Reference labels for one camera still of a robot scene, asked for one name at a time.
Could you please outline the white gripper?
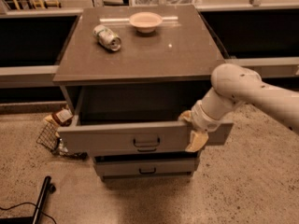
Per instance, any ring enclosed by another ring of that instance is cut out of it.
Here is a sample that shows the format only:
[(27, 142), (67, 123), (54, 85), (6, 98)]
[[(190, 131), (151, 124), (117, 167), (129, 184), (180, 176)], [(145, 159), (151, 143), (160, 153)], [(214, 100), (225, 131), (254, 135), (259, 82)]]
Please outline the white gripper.
[(206, 114), (202, 107), (201, 100), (194, 104), (191, 111), (186, 110), (182, 112), (178, 119), (190, 122), (195, 130), (201, 130), (191, 131), (190, 142), (185, 148), (186, 152), (199, 151), (208, 140), (207, 133), (215, 132), (221, 126), (221, 122), (219, 120), (213, 119)]

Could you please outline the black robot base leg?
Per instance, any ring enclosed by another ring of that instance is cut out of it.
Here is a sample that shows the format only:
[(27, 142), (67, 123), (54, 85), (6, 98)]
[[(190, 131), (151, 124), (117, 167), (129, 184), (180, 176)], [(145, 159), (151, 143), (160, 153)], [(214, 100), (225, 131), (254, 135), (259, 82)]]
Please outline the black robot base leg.
[(51, 177), (47, 175), (44, 178), (36, 203), (24, 202), (14, 204), (10, 207), (0, 207), (0, 210), (2, 211), (9, 211), (23, 205), (32, 205), (35, 208), (33, 214), (27, 217), (0, 218), (0, 224), (39, 224), (42, 216), (48, 217), (52, 220), (53, 224), (57, 224), (53, 217), (43, 211), (48, 195), (54, 193), (55, 190), (56, 188), (51, 182)]

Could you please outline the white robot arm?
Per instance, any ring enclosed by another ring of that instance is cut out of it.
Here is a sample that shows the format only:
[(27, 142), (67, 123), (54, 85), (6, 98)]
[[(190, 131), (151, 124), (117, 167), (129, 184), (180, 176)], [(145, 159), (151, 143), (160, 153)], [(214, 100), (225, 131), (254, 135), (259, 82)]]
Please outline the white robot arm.
[(178, 117), (192, 126), (187, 152), (199, 151), (208, 133), (215, 132), (222, 119), (244, 103), (299, 133), (298, 92), (267, 84), (257, 72), (232, 63), (217, 66), (211, 74), (211, 84), (206, 95)]

